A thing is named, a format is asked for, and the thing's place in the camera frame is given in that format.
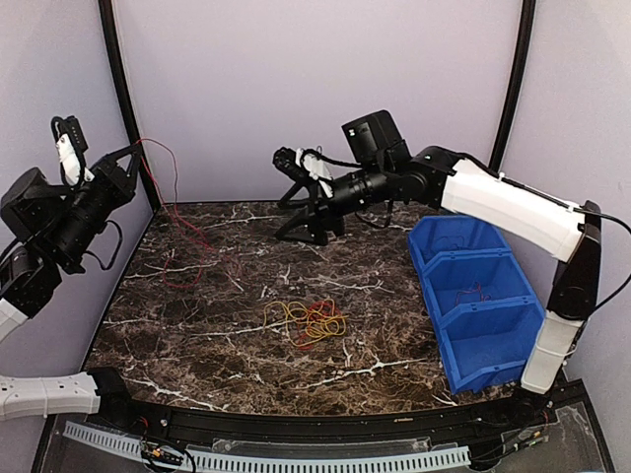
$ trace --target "white slotted panel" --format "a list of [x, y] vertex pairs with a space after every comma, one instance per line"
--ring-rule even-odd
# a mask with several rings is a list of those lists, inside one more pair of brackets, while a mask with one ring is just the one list
[[[115, 434], [101, 429], [67, 422], [63, 434], [108, 453], [141, 461], [140, 439], [126, 434]], [[470, 464], [467, 446], [409, 455], [351, 459], [284, 459], [224, 455], [192, 448], [188, 452], [195, 459], [198, 472], [225, 471], [229, 473], [416, 473], [440, 471]], [[191, 471], [188, 459], [178, 471]]]

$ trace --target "gray floor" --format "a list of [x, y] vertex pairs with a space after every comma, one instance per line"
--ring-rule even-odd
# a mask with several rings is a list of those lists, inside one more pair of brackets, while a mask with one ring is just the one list
[[[533, 449], [527, 449], [512, 454], [503, 459], [494, 469], [497, 473], [504, 472], [559, 472], [575, 473], [577, 471], [604, 471], [602, 461], [598, 453], [596, 438], [588, 420], [587, 412], [583, 404], [563, 407], [557, 410], [558, 422], [549, 426], [548, 442], [539, 444]], [[48, 454], [44, 460], [41, 471], [46, 473], [75, 473], [90, 471], [93, 473], [120, 472], [141, 473], [146, 472], [145, 467], [132, 460], [119, 458], [109, 453], [96, 450], [90, 446], [66, 439], [61, 434], [67, 420], [81, 420], [77, 416], [59, 416], [53, 429]], [[397, 442], [395, 450], [405, 449], [406, 441]], [[371, 448], [373, 456], [393, 453], [393, 444], [384, 444], [383, 448], [375, 445]], [[244, 454], [246, 444], [233, 448], [234, 453]], [[270, 456], [282, 457], [283, 447], [279, 445], [277, 452]], [[341, 449], [337, 454], [347, 456]], [[453, 470], [455, 473], [470, 471], [468, 468]]]

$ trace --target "yellow wire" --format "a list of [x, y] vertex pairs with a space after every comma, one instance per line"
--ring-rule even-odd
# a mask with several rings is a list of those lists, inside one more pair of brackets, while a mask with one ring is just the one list
[[[331, 303], [330, 315], [322, 313], [325, 303]], [[328, 337], [341, 337], [346, 334], [346, 315], [335, 313], [335, 301], [326, 299], [320, 303], [320, 310], [306, 308], [304, 304], [292, 301], [288, 304], [282, 301], [274, 301], [265, 306], [263, 310], [263, 327], [267, 326], [269, 310], [280, 305], [285, 314], [285, 333], [287, 340], [297, 348], [313, 345]], [[290, 323], [295, 323], [301, 335], [306, 335], [310, 340], [296, 342], [290, 334]]]

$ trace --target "blue plastic container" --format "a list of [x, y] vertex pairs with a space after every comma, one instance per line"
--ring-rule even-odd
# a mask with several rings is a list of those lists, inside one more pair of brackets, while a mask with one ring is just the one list
[[452, 393], [519, 379], [544, 311], [500, 232], [465, 216], [426, 217], [408, 243]]

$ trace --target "robotic arm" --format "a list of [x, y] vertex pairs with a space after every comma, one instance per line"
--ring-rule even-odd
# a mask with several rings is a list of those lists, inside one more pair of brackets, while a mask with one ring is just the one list
[[[600, 271], [597, 204], [588, 201], [580, 206], [559, 200], [510, 180], [465, 153], [433, 146], [411, 157], [385, 110], [342, 129], [358, 165], [331, 160], [315, 150], [281, 148], [274, 154], [274, 166], [295, 181], [279, 206], [301, 209], [276, 236], [325, 245], [327, 232], [344, 234], [346, 214], [387, 200], [416, 201], [476, 217], [540, 246], [559, 263], [522, 386], [545, 393], [596, 308]], [[357, 170], [331, 179], [322, 170], [323, 162]], [[290, 200], [302, 187], [309, 199]]]
[[[135, 195], [141, 164], [139, 145], [102, 157], [86, 169], [88, 145], [79, 121], [70, 116], [52, 121], [64, 185], [51, 185], [38, 168], [29, 169], [0, 202], [0, 216], [16, 236], [0, 257], [0, 342], [50, 301], [67, 274], [85, 273], [84, 254], [108, 223], [109, 214]], [[118, 164], [131, 159], [126, 169]], [[12, 378], [0, 375], [0, 421], [29, 415], [99, 411], [104, 396], [125, 393], [115, 370], [99, 369], [71, 376]]]

